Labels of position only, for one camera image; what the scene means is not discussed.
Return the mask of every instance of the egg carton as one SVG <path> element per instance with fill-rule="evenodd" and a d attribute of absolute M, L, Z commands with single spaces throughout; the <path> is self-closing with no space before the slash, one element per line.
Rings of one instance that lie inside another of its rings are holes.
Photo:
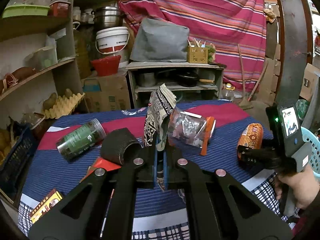
<path fill-rule="evenodd" d="M 55 105 L 49 110 L 45 110 L 42 113 L 45 115 L 46 119 L 58 119 L 63 115 L 69 115 L 76 107 L 79 105 L 81 100 L 84 98 L 85 93 L 82 95 L 78 93 L 77 95 L 73 94 L 69 99 L 66 96 L 59 96 L 56 99 Z"/>

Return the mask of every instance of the gray cloth cover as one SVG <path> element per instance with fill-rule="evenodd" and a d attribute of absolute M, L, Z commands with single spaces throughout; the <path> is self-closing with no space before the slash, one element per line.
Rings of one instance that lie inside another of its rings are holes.
<path fill-rule="evenodd" d="M 145 18 L 130 59 L 140 62 L 186 62 L 189 28 Z"/>

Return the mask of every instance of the orange snack package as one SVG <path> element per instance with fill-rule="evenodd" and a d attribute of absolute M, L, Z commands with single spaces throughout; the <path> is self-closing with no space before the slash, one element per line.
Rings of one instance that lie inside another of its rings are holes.
<path fill-rule="evenodd" d="M 260 149 L 263 139 L 263 127 L 259 123 L 251 123 L 242 132 L 238 145 L 243 145 L 252 149 Z M 241 154 L 238 153 L 238 159 L 241 160 Z"/>

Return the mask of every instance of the blue striped fabric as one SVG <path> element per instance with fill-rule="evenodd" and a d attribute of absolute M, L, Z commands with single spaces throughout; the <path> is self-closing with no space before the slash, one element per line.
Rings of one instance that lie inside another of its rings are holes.
<path fill-rule="evenodd" d="M 223 101 L 214 101 L 215 104 L 223 104 Z M 179 104 L 179 108 L 188 109 L 203 104 L 197 101 L 191 104 Z M 107 113 L 94 113 L 87 115 L 72 115 L 62 117 L 57 120 L 55 126 L 67 127 L 75 124 L 82 124 L 93 118 L 98 118 L 101 122 L 106 122 L 123 117 L 120 111 Z M 135 116 L 144 116 L 141 112 Z M 197 163 L 202 169 L 214 171 L 223 168 L 228 171 L 240 183 L 248 180 L 257 174 L 261 169 L 252 168 L 243 170 L 238 166 L 236 156 L 236 145 L 239 134 L 250 123 L 256 122 L 252 117 L 230 123 L 216 128 L 210 144 L 208 154 L 199 156 L 199 148 L 179 143 L 177 145 L 188 160 Z M 271 138 L 270 132 L 266 129 L 265 138 Z M 56 188 L 63 195 L 78 185 L 79 181 L 85 176 L 88 166 L 100 155 L 100 147 L 93 147 L 85 155 L 82 155 L 73 163 L 66 162 L 58 150 L 38 150 L 33 158 L 29 173 L 23 187 L 23 193 L 35 200 L 41 200 L 53 188 Z M 185 207 L 179 198 L 177 191 L 169 190 L 162 192 L 160 188 L 139 189 L 135 205 L 135 217 L 145 217 L 163 214 Z"/>

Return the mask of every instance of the green label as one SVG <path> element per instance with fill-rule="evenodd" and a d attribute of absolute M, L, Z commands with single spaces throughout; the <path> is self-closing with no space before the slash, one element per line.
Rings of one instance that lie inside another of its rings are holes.
<path fill-rule="evenodd" d="M 82 153 L 96 143 L 96 140 L 87 124 L 79 127 L 64 137 L 72 153 Z"/>

